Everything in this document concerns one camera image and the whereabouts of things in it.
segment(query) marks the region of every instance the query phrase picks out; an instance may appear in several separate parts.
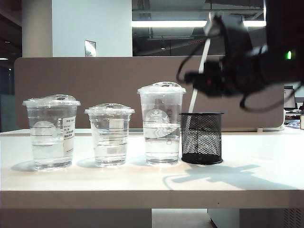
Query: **computer monitor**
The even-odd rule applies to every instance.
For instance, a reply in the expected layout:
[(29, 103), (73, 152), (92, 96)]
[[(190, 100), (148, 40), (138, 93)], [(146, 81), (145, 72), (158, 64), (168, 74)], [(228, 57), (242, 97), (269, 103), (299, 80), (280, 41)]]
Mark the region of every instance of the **computer monitor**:
[[(292, 93), (293, 93), (293, 96), (290, 99), (287, 99)], [(294, 110), (297, 108), (298, 107), (295, 102), (295, 90), (284, 88), (284, 109), (285, 110)]]

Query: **cable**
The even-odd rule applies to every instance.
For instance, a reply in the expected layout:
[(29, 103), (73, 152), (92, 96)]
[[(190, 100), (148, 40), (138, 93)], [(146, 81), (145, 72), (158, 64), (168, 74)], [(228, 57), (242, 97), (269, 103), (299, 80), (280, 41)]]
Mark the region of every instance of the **cable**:
[(186, 58), (184, 58), (184, 60), (181, 62), (180, 67), (177, 70), (177, 74), (176, 74), (176, 80), (178, 82), (185, 82), (184, 79), (183, 80), (180, 79), (181, 70), (184, 67), (184, 65), (188, 62), (188, 60), (193, 57), (193, 55), (195, 54), (195, 52), (197, 52), (201, 48), (202, 44), (203, 44), (203, 42), (199, 43), (199, 45), (190, 53), (190, 55), (188, 55)]
[(282, 99), (282, 100), (272, 104), (269, 107), (265, 107), (265, 108), (249, 108), (249, 107), (247, 107), (245, 102), (246, 102), (246, 99), (248, 98), (248, 96), (250, 94), (244, 94), (242, 100), (239, 103), (239, 106), (244, 111), (252, 112), (252, 113), (265, 113), (265, 112), (271, 111), (271, 110), (277, 108), (278, 106), (280, 106), (282, 103), (284, 103), (285, 100), (289, 100), (291, 97), (293, 97), (295, 95), (295, 92), (298, 91), (303, 84), (304, 83), (301, 82), (300, 85), (296, 89), (294, 89), (294, 91), (286, 99)]

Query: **black mesh pen holder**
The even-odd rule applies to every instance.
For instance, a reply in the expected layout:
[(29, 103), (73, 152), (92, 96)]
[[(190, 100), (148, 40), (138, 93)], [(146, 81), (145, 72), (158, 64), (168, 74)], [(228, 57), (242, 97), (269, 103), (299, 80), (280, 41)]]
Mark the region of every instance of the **black mesh pen holder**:
[(222, 115), (224, 113), (182, 113), (182, 160), (212, 165), (222, 160)]

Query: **clear plastic cup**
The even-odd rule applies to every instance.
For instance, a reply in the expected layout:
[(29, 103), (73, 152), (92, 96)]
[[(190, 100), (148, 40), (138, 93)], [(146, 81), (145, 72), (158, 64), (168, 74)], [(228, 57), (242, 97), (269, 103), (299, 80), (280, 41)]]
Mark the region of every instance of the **clear plastic cup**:
[(186, 90), (174, 82), (158, 82), (138, 89), (142, 127), (149, 165), (175, 164), (179, 156), (181, 106)]
[(86, 109), (85, 113), (91, 122), (96, 166), (124, 164), (134, 109), (122, 104), (99, 104)]
[(33, 157), (37, 170), (71, 165), (77, 106), (69, 95), (52, 95), (23, 101), (28, 122)]

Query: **ceiling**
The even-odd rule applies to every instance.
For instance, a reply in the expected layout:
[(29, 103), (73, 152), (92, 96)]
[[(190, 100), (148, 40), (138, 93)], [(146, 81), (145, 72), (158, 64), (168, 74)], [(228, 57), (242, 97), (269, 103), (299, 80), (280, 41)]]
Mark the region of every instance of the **ceiling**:
[[(263, 0), (132, 0), (133, 20), (204, 20), (210, 10), (264, 19)], [(0, 0), (0, 57), (8, 58), (2, 67), (13, 68), (22, 56), (21, 25), (21, 0)], [(265, 43), (264, 29), (249, 32), (254, 43)], [(133, 55), (187, 55), (204, 39), (202, 28), (133, 28)], [(211, 43), (210, 54), (222, 51), (221, 40)]]
[[(132, 0), (132, 9), (133, 20), (208, 20), (210, 10), (264, 20), (263, 0)], [(251, 28), (249, 33), (253, 43), (265, 43), (265, 29)], [(188, 55), (204, 42), (204, 35), (203, 28), (133, 28), (133, 56)], [(223, 51), (222, 40), (212, 41), (210, 54)]]

